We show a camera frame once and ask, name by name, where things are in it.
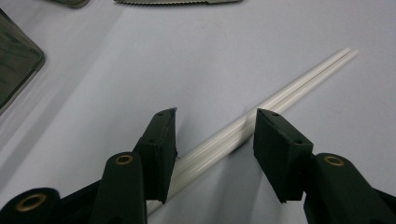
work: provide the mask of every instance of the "rounded metal object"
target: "rounded metal object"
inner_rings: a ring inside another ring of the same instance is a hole
[[[19,212],[28,212],[40,206],[46,199],[47,196],[45,194],[33,194],[18,202],[15,209]]]
[[[330,165],[334,165],[334,166],[343,166],[344,165],[344,162],[341,159],[334,157],[334,156],[326,156],[324,158],[324,160],[327,163],[329,163]]]
[[[125,165],[133,160],[134,160],[134,158],[130,155],[122,155],[122,156],[119,156],[116,158],[116,164]]]

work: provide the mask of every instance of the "serrated knife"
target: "serrated knife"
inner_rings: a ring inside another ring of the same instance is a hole
[[[114,0],[117,3],[141,4],[141,5],[170,5],[170,4],[193,4],[193,3],[229,3],[242,0]]]

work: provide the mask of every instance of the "serrated blade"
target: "serrated blade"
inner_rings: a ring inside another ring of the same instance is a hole
[[[229,3],[242,0],[114,0],[118,3],[137,4],[137,5],[171,5],[171,4],[196,4],[196,3]]]

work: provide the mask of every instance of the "white table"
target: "white table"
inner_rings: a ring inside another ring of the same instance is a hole
[[[0,207],[28,189],[64,197],[91,184],[173,106],[182,157],[344,47],[360,55],[284,117],[314,153],[350,159],[373,187],[396,195],[395,1],[0,7],[47,56],[0,117]],[[306,223],[303,202],[280,204],[252,152],[249,140],[148,223]]]

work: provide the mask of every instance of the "white chopstick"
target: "white chopstick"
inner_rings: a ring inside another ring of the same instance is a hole
[[[319,85],[322,81],[324,81],[331,74],[335,73],[338,69],[340,69],[343,65],[348,63],[358,54],[357,50],[351,51],[341,59],[337,60],[331,66],[325,68],[321,73],[317,76],[311,78],[308,82],[306,82],[300,88],[293,91],[289,96],[285,97],[278,104],[271,106],[271,110],[282,113],[291,105],[295,104],[298,100],[300,100],[303,96],[313,90],[317,85]],[[168,192],[168,198],[172,198],[179,191],[187,187],[193,180],[195,180],[198,176],[203,174],[207,169],[212,167],[217,161],[221,160],[229,153],[234,151],[241,144],[246,142],[251,135],[254,134],[255,122],[250,122],[247,126],[245,126],[241,131],[232,135],[229,139],[222,142],[217,147],[213,148],[210,152],[205,154],[199,160],[195,161],[194,164],[187,167],[184,172],[181,172],[178,176],[174,177],[171,182],[171,186]],[[162,204],[155,201],[149,201],[148,206],[148,214],[155,211]]]
[[[228,127],[224,128],[220,132],[216,133],[206,141],[204,141],[201,145],[196,147],[194,150],[190,151],[183,158],[177,161],[175,164],[175,168],[173,171],[172,177],[177,176],[181,172],[183,172],[187,167],[191,166],[200,158],[202,158],[205,154],[209,153],[213,148],[219,146],[221,143],[229,139],[231,136],[241,131],[245,127],[249,125],[250,122],[255,121],[256,119],[256,108],[271,108],[273,105],[278,104],[285,97],[290,95],[292,92],[296,91],[302,85],[304,85],[307,81],[317,76],[323,70],[337,62],[340,58],[345,56],[350,52],[350,49],[341,49],[336,52],[329,59],[324,61],[323,63],[317,65],[309,72],[305,73],[301,77],[297,78],[293,82],[291,82],[288,86],[283,88],[281,91],[278,91],[276,94],[272,95],[270,98],[256,106],[254,109],[246,113],[241,118],[234,121]]]

